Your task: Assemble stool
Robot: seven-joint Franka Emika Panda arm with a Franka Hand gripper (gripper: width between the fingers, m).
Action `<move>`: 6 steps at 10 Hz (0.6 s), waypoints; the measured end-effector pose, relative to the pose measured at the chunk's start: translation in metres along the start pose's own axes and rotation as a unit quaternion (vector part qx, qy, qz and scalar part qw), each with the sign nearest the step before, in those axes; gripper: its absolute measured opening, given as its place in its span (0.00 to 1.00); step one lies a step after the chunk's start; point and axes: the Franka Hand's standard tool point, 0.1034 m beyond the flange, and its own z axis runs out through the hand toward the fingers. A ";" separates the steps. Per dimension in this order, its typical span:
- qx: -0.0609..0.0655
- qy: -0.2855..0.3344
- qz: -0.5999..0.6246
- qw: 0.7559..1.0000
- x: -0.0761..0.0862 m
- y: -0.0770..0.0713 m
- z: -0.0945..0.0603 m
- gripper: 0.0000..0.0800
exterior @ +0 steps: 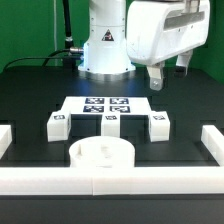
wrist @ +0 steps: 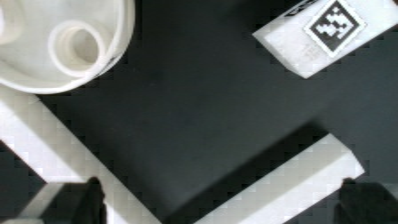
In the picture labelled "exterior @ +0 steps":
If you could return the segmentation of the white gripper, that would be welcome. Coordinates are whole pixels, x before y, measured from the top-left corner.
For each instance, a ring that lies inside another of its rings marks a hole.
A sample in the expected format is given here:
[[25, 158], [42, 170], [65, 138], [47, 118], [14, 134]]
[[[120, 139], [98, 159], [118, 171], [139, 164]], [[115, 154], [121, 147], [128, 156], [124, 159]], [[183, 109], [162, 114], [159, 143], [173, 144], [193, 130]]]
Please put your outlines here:
[[192, 49], [206, 42], [209, 19], [209, 0], [201, 0], [194, 12], [186, 12], [184, 2], [131, 3], [127, 16], [127, 54], [132, 62], [152, 65], [147, 67], [152, 90], [163, 88], [164, 64], [159, 62], [178, 55], [176, 71], [188, 71]]

